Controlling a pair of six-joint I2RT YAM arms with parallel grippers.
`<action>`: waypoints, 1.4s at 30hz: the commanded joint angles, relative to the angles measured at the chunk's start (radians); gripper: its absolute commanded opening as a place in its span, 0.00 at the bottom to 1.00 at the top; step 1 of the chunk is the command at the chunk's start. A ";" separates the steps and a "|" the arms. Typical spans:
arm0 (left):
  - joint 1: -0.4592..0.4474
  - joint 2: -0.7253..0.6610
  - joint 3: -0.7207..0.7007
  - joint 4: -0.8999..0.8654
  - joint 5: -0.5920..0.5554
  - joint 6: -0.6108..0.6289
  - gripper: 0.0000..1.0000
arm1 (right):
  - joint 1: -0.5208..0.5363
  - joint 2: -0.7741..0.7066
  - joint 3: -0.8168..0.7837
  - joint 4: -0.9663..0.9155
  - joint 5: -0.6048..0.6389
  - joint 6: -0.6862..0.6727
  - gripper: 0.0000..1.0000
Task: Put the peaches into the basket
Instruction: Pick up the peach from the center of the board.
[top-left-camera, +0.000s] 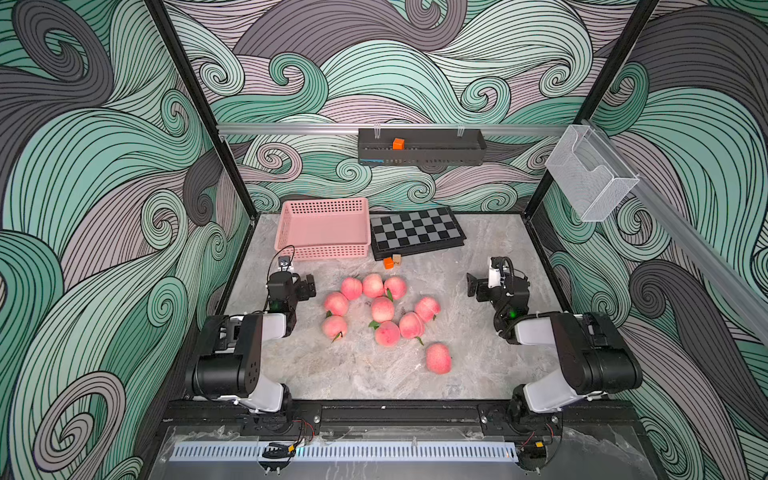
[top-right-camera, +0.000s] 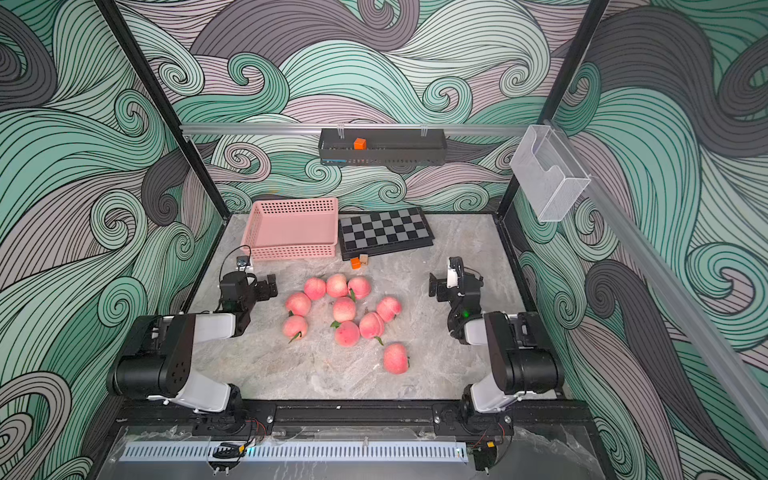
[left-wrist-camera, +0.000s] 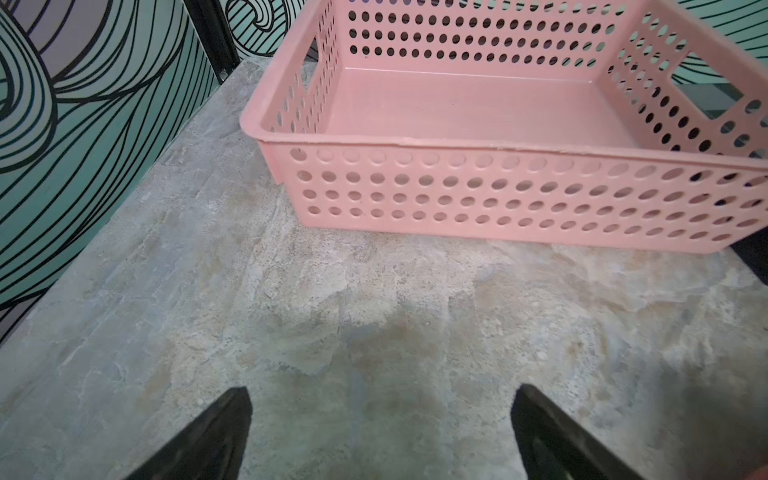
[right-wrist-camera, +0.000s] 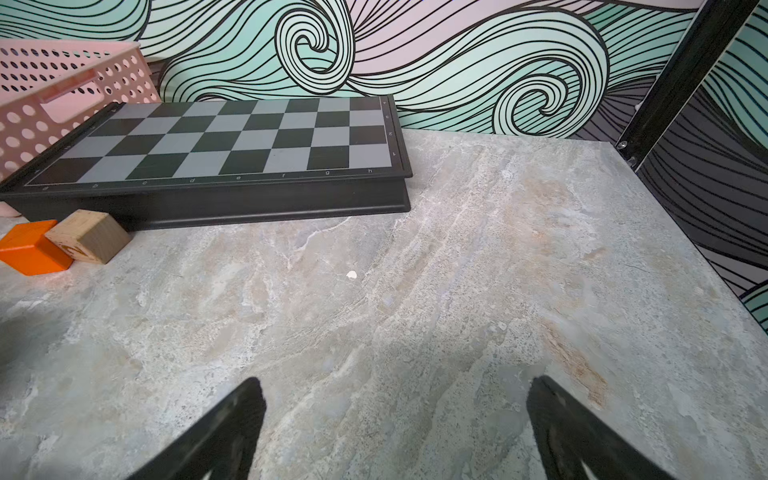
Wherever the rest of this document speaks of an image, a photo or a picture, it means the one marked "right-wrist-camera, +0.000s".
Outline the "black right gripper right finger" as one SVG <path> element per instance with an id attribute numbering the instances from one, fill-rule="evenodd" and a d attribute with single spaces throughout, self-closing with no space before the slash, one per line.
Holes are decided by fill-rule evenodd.
<path id="1" fill-rule="evenodd" d="M 551 377 L 534 378 L 526 399 L 549 479 L 670 479 Z"/>

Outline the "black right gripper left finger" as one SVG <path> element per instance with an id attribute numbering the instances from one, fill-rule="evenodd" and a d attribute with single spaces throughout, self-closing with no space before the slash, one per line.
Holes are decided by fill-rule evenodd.
<path id="1" fill-rule="evenodd" d="M 261 383 L 249 377 L 130 477 L 246 479 L 266 411 Z"/>

